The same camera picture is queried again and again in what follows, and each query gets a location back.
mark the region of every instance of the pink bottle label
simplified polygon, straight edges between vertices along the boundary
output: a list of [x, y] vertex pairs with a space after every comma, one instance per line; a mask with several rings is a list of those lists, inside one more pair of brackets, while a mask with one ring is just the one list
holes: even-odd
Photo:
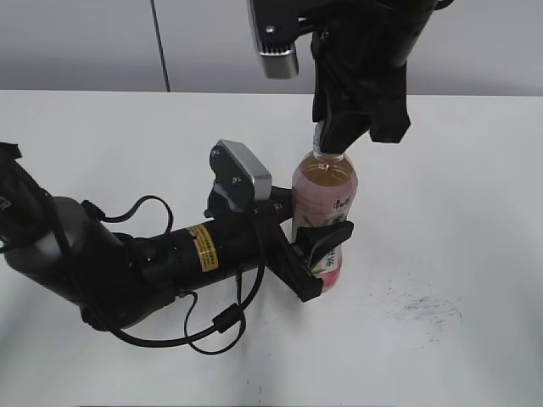
[[[328, 226], [347, 219], [356, 195], [357, 179], [337, 187], [322, 187], [309, 181], [299, 170], [294, 174], [293, 240], [299, 227]], [[341, 267], [341, 247], [338, 246], [313, 268], [316, 276], [331, 273]]]

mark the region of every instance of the cable connector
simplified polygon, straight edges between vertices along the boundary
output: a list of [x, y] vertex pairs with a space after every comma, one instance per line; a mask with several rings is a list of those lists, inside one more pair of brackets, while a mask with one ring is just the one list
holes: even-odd
[[243, 312], [243, 309], [238, 304], [230, 305], [218, 316], [213, 318], [214, 328], [220, 333], [228, 331], [235, 324], [242, 320]]

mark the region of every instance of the table surface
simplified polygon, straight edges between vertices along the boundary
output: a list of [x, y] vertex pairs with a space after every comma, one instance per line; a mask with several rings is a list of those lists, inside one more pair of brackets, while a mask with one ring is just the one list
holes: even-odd
[[[400, 145], [349, 151], [360, 186], [338, 285], [302, 304], [268, 272], [227, 354], [121, 343], [2, 262], [0, 405], [541, 405], [543, 98], [414, 96], [409, 110]], [[0, 92], [2, 139], [43, 187], [112, 215], [157, 194], [178, 228], [204, 219], [219, 138], [288, 187], [312, 132], [307, 95]], [[152, 236], [164, 218], [150, 204], [117, 230]], [[191, 329], [234, 289], [202, 289]], [[131, 332], [181, 336], [188, 302]]]

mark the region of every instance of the amber liquid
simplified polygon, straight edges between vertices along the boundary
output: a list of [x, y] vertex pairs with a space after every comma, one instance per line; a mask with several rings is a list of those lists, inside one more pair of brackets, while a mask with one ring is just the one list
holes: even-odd
[[[345, 220], [356, 194], [358, 178], [344, 156], [308, 154], [293, 176], [293, 239], [299, 227], [331, 225]], [[341, 247], [330, 252], [312, 272], [327, 291], [339, 278]]]

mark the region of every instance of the yellow warning label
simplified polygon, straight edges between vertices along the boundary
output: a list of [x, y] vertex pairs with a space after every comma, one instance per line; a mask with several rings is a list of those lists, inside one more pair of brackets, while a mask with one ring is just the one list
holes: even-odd
[[202, 271], [216, 270], [219, 268], [219, 258], [215, 250], [215, 244], [211, 239], [210, 233], [204, 225], [196, 225], [187, 228], [190, 234], [194, 237], [194, 244], [198, 250]]

